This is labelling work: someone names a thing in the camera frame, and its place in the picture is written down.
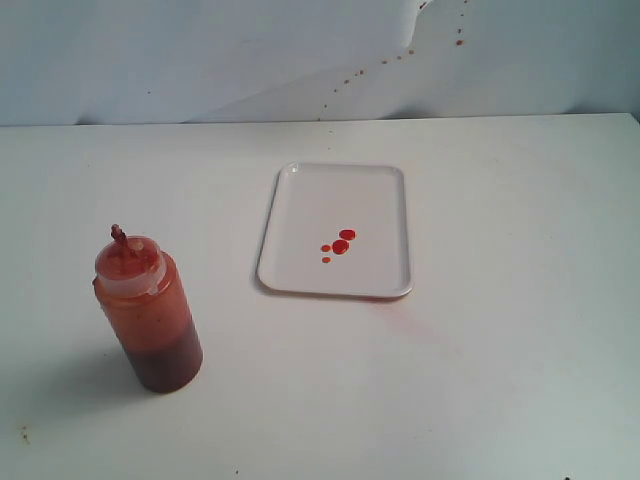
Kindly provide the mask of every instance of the white table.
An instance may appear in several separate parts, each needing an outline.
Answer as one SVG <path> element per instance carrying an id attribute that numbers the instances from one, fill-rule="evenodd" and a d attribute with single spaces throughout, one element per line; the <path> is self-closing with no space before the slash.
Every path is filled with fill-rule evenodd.
<path id="1" fill-rule="evenodd" d="M 300 160 L 404 171 L 408 297 L 257 288 L 275 175 Z M 628 115 L 6 128 L 0 221 L 3 479 L 640 472 Z M 116 222 L 183 277 L 205 363 L 177 393 L 138 386 L 93 296 Z"/>

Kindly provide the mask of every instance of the rectangular tray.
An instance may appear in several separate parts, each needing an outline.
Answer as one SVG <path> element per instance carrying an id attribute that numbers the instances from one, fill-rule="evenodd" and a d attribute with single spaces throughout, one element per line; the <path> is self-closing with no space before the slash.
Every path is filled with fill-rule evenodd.
<path id="1" fill-rule="evenodd" d="M 345 229 L 356 234 L 348 250 L 338 254 L 346 246 L 339 242 L 323 251 Z M 257 271 L 266 287 L 282 292 L 377 298 L 409 293 L 402 172 L 369 165 L 284 167 Z"/>

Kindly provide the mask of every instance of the red stain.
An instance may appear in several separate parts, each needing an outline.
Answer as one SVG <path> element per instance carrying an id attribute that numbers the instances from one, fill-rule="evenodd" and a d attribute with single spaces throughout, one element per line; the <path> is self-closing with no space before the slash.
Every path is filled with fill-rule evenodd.
<path id="1" fill-rule="evenodd" d="M 351 241 L 356 238 L 355 230 L 341 230 L 339 237 L 343 240 Z"/>
<path id="2" fill-rule="evenodd" d="M 346 253 L 347 250 L 349 250 L 349 242 L 346 240 L 340 239 L 333 242 L 333 253 L 336 255 L 342 255 Z"/>

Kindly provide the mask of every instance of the bottle cap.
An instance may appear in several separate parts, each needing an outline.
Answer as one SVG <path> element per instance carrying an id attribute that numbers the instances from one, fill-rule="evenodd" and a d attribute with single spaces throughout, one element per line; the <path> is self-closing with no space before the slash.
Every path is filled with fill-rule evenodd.
<path id="1" fill-rule="evenodd" d="M 155 295 L 167 272 L 164 255 L 147 237 L 127 237 L 118 225 L 111 227 L 113 242 L 96 258 L 96 275 L 105 292 L 115 297 Z"/>

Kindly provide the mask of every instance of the plastic bottle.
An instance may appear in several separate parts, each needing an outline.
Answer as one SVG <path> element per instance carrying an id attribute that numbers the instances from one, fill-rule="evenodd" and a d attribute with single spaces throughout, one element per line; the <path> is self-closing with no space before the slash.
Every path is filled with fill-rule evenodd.
<path id="1" fill-rule="evenodd" d="M 202 349 L 173 259 L 147 237 L 111 227 L 96 258 L 96 298 L 140 383 L 168 393 L 200 370 Z"/>

